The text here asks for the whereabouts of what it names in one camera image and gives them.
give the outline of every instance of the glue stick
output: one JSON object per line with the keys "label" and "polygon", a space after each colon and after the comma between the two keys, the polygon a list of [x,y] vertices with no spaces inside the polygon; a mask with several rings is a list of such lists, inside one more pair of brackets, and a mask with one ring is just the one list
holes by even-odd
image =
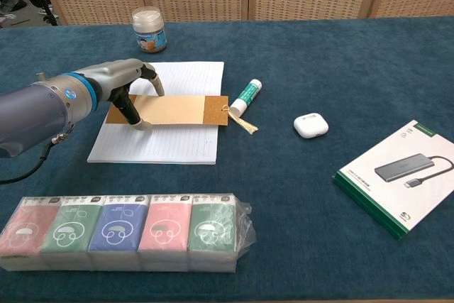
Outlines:
{"label": "glue stick", "polygon": [[230,106],[230,111],[236,116],[241,117],[246,108],[253,101],[255,95],[262,89],[262,82],[258,79],[253,79],[247,87],[241,92],[240,96],[233,101]]}

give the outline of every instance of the glue stick cap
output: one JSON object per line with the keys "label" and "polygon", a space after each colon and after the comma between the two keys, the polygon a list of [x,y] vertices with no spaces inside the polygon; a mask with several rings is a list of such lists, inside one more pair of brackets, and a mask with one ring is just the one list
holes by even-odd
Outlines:
{"label": "glue stick cap", "polygon": [[240,117],[245,112],[248,105],[242,99],[236,99],[230,106],[230,111]]}

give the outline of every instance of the jar label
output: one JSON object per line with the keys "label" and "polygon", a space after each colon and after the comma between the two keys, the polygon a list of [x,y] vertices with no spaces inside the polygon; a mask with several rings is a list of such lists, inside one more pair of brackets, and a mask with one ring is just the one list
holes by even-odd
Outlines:
{"label": "jar label", "polygon": [[162,48],[167,43],[165,39],[164,29],[152,33],[136,32],[135,36],[137,38],[137,43],[139,44],[140,48],[148,52]]}
{"label": "jar label", "polygon": [[249,83],[238,98],[242,99],[247,105],[249,105],[257,93],[258,87],[253,83]]}

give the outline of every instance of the jar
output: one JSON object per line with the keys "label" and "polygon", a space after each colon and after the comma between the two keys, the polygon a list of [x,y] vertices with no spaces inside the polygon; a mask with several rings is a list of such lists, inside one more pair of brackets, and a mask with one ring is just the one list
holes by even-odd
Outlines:
{"label": "jar", "polygon": [[167,39],[161,11],[154,6],[144,6],[132,13],[133,27],[137,43],[146,53],[158,53],[164,50]]}

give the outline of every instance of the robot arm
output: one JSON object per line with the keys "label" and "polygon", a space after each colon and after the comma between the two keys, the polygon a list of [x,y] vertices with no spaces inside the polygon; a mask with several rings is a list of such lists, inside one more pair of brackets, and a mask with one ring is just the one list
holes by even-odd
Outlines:
{"label": "robot arm", "polygon": [[132,58],[51,79],[40,73],[39,82],[0,95],[0,158],[17,156],[51,136],[70,131],[103,101],[111,101],[136,128],[148,126],[128,96],[137,78],[149,80],[157,94],[164,95],[155,69]]}

